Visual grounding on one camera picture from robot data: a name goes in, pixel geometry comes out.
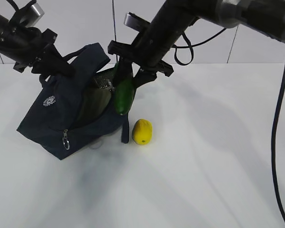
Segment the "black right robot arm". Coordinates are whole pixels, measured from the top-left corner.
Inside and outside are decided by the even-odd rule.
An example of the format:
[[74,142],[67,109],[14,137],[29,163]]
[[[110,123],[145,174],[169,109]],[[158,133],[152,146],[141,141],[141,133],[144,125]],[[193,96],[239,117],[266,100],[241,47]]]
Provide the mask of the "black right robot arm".
[[138,35],[131,44],[111,41],[108,53],[170,76],[173,67],[163,57],[199,19],[225,29],[242,24],[285,43],[285,0],[166,0],[151,22],[128,13],[125,24]]

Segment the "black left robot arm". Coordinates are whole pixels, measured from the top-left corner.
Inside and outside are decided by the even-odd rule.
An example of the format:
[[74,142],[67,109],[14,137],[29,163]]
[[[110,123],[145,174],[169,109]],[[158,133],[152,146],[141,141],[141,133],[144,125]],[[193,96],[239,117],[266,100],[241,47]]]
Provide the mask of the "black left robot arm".
[[54,43],[57,34],[50,29],[26,28],[0,15],[0,54],[15,61],[14,70],[23,73],[73,76],[75,69],[65,60]]

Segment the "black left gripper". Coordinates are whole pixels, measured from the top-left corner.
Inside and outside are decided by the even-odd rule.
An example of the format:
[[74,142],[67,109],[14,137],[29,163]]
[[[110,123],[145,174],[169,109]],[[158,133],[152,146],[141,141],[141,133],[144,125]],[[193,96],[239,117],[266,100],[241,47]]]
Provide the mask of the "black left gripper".
[[42,32],[7,23],[0,27],[0,54],[12,59],[14,69],[21,73],[30,67],[33,74],[73,76],[75,69],[68,61],[76,57],[76,52],[62,56],[55,47],[56,38],[50,29]]

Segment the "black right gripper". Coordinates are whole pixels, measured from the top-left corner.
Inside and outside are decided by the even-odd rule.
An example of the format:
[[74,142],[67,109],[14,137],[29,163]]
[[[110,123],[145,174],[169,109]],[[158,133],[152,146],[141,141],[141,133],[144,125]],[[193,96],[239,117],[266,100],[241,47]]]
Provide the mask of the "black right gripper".
[[113,86],[117,87],[125,79],[133,77],[132,62],[141,67],[132,79],[135,90],[155,81],[156,72],[171,76],[173,67],[162,59],[173,44],[174,31],[163,18],[153,18],[148,28],[138,32],[131,44],[111,41],[108,53],[121,57],[113,70]]

